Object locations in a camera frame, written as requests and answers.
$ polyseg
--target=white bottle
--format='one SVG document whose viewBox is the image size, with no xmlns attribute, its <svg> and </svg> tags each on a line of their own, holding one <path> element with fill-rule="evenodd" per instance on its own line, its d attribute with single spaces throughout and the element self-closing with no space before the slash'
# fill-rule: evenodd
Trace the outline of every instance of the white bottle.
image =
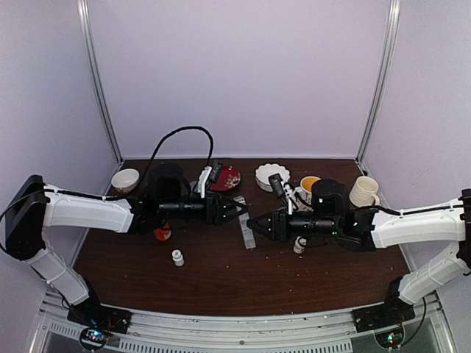
<svg viewBox="0 0 471 353">
<path fill-rule="evenodd" d="M 185 260 L 183 259 L 183 254 L 180 250 L 174 250 L 171 252 L 171 258 L 175 262 L 176 266 L 183 266 Z"/>
<path fill-rule="evenodd" d="M 301 237 L 297 237 L 294 241 L 293 251 L 297 254 L 302 254 L 306 247 L 307 240 Z"/>
</svg>

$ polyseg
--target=red plate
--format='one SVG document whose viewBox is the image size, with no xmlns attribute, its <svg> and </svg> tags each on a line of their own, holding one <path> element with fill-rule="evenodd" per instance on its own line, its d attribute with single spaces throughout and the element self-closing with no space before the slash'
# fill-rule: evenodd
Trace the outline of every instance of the red plate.
<svg viewBox="0 0 471 353">
<path fill-rule="evenodd" d="M 219 175 L 218 182 L 212 184 L 212 191 L 227 191 L 235 188 L 241 182 L 241 174 L 232 166 L 225 165 Z"/>
</svg>

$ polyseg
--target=aluminum frame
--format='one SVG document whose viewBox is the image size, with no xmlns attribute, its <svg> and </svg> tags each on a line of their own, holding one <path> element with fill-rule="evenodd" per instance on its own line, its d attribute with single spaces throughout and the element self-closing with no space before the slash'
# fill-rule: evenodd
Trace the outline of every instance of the aluminum frame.
<svg viewBox="0 0 471 353">
<path fill-rule="evenodd" d="M 426 296 L 427 317 L 442 353 L 456 353 L 442 305 L 434 293 Z M 52 290 L 46 293 L 36 324 L 37 330 L 29 353 L 43 351 L 49 332 L 77 339 L 82 328 L 67 321 L 67 309 L 61 297 Z M 420 321 L 422 302 L 414 306 Z M 323 313 L 296 315 L 218 317 L 175 315 L 132 310 L 127 335 L 116 334 L 107 348 L 118 352 L 207 352 L 207 353 L 267 353 L 267 352 L 328 352 L 328 347 L 340 346 L 351 351 L 353 338 L 374 332 L 356 333 L 352 308 Z"/>
<path fill-rule="evenodd" d="M 102 78 L 100 77 L 98 60 L 96 58 L 95 45 L 93 43 L 93 35 L 90 23 L 90 14 L 88 12 L 88 0 L 77 0 L 77 6 L 79 10 L 79 21 L 82 28 L 83 37 L 85 40 L 85 47 L 87 49 L 88 63 L 90 64 L 90 71 L 93 80 L 93 90 L 95 92 L 96 101 L 98 103 L 100 116 L 102 118 L 103 125 L 107 139 L 111 145 L 113 156 L 116 162 L 119 164 L 123 161 L 121 150 L 119 149 L 118 140 L 111 123 L 110 111 L 106 103 L 105 92 L 103 90 Z"/>
<path fill-rule="evenodd" d="M 391 66 L 394 47 L 396 46 L 397 29 L 399 28 L 400 17 L 400 0 L 391 0 L 389 3 L 389 17 L 386 25 L 386 35 L 384 38 L 383 55 L 380 62 L 380 71 L 376 82 L 375 94 L 369 109 L 368 120 L 366 122 L 363 138 L 361 139 L 360 148 L 356 157 L 356 161 L 360 164 L 364 161 L 366 150 L 375 127 L 376 118 L 378 116 L 381 101 L 383 100 L 384 90 L 386 88 L 386 80 L 388 77 L 389 67 Z"/>
</svg>

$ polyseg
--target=small bottle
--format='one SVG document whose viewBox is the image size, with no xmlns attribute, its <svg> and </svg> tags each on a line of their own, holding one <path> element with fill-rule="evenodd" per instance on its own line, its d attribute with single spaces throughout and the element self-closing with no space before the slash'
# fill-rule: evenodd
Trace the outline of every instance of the small bottle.
<svg viewBox="0 0 471 353">
<path fill-rule="evenodd" d="M 170 228 L 169 223 L 166 222 L 165 225 L 163 226 L 163 228 L 156 229 L 156 230 L 154 231 L 155 237 L 156 237 L 159 241 L 166 241 L 166 240 L 168 240 L 168 239 L 171 237 L 171 230 L 170 230 L 169 228 Z"/>
<path fill-rule="evenodd" d="M 183 259 L 182 252 L 180 250 L 174 250 L 171 252 L 171 258 L 173 259 L 176 266 L 183 266 L 185 260 Z"/>
<path fill-rule="evenodd" d="M 293 251 L 297 254 L 302 254 L 306 247 L 307 240 L 301 237 L 297 237 L 294 241 Z"/>
</svg>

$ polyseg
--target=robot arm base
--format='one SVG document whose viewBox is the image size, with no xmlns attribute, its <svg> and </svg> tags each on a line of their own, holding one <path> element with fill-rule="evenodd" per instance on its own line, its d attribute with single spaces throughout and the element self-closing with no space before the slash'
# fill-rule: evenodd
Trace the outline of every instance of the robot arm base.
<svg viewBox="0 0 471 353">
<path fill-rule="evenodd" d="M 402 279 L 398 277 L 389 284 L 384 303 L 352 311 L 357 332 L 394 326 L 415 318 L 412 305 L 399 299 L 399 286 Z"/>
</svg>

